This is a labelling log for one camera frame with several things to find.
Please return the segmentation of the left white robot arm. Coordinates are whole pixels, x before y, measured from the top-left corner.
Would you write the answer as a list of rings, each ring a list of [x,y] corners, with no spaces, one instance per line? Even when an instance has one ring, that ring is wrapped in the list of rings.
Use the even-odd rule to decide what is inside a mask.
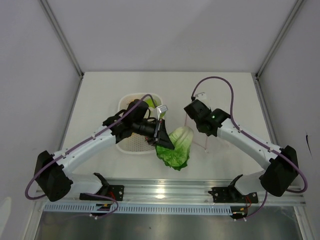
[[[153,147],[175,148],[166,130],[162,104],[154,107],[156,116],[145,117],[149,105],[142,99],[133,100],[126,109],[107,118],[88,138],[75,146],[55,153],[41,152],[37,157],[34,180],[51,202],[76,194],[82,201],[119,201],[120,186],[111,185],[100,173],[77,175],[74,170],[100,151],[112,147],[132,134],[143,136]]]

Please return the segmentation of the clear zip top bag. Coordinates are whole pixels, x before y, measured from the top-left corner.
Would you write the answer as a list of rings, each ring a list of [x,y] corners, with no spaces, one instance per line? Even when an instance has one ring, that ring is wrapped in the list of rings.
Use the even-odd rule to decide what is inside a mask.
[[[210,153],[217,149],[218,147],[224,147],[225,143],[213,136],[207,136],[205,133],[201,133],[198,131],[195,122],[185,114],[184,125],[193,130],[193,140],[192,143],[198,147],[201,147],[205,153]]]

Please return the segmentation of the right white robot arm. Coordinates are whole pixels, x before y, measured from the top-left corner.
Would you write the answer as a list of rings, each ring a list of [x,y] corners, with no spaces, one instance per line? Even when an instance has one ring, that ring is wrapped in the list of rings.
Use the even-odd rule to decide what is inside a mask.
[[[246,195],[254,192],[268,192],[281,197],[298,176],[297,152],[291,146],[284,148],[246,136],[239,127],[235,127],[231,116],[217,108],[211,110],[202,101],[195,99],[184,108],[187,115],[194,120],[200,133],[223,139],[249,155],[261,167],[249,175],[238,175],[229,185],[228,196],[239,202]]]

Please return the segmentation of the green lettuce head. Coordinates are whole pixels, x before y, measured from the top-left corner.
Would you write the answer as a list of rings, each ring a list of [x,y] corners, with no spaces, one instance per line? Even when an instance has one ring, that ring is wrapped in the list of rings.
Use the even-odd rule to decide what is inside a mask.
[[[168,136],[174,149],[157,146],[155,148],[156,155],[167,167],[180,171],[188,166],[194,131],[188,126],[182,126],[172,131]]]

